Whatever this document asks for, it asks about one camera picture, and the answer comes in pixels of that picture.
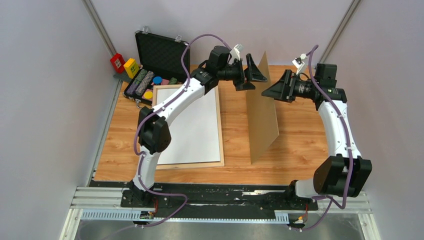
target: black case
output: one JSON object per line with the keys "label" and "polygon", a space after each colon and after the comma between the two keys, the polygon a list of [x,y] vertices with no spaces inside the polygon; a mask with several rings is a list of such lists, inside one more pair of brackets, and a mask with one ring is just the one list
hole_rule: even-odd
{"label": "black case", "polygon": [[[181,56],[188,45],[187,42],[176,41],[174,38],[152,33],[143,33],[142,31],[135,32],[135,42],[137,43],[138,56],[140,57],[142,69],[152,71],[155,76],[160,76],[167,80],[176,78],[181,83],[187,80],[187,75],[184,72],[183,66],[181,66]],[[185,67],[190,70],[190,49],[188,49],[183,60]],[[125,88],[123,96],[136,101],[137,107],[138,103],[151,105],[152,101],[143,99],[135,93],[127,94],[128,88],[130,88],[139,73],[140,71],[138,71]]]}

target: wooden table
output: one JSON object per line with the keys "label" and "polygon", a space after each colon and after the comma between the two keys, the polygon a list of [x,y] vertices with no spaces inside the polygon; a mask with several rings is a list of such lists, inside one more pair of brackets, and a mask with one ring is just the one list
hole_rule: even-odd
{"label": "wooden table", "polygon": [[[287,68],[291,66],[270,65],[272,82]],[[157,170],[156,182],[287,185],[294,179],[311,178],[327,159],[325,130],[315,105],[297,98],[293,103],[275,101],[279,137],[251,164],[246,93],[236,92],[230,81],[222,81],[218,87],[225,166]],[[135,103],[119,94],[96,181],[126,182],[134,177],[139,160],[133,152],[138,114]]]}

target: gray wall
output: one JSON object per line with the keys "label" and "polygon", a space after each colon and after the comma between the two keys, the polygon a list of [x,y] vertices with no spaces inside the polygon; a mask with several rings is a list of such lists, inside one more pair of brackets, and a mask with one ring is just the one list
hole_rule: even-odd
{"label": "gray wall", "polygon": [[423,239],[424,1],[363,0],[328,63],[373,172],[366,192],[384,240]]}
{"label": "gray wall", "polygon": [[[330,41],[351,0],[92,0],[116,50],[139,60],[134,32],[144,25],[152,33],[189,41],[213,33],[230,46],[243,44],[259,61],[267,51],[270,64],[292,64],[315,44],[316,61]],[[218,40],[200,39],[191,62],[209,57]]]}
{"label": "gray wall", "polygon": [[0,3],[0,235],[56,240],[116,86],[80,0]]}

